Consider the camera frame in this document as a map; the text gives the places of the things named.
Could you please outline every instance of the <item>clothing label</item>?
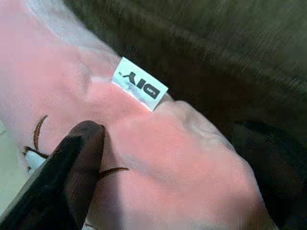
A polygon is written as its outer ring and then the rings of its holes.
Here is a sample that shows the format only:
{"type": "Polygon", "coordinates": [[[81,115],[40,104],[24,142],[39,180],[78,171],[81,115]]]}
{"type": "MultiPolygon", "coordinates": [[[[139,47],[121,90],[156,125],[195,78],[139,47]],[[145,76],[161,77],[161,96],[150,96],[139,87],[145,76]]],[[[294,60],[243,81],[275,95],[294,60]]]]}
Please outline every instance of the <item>clothing label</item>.
{"type": "Polygon", "coordinates": [[[122,88],[150,111],[153,111],[168,88],[156,78],[122,58],[113,74],[112,83],[122,88]]]}

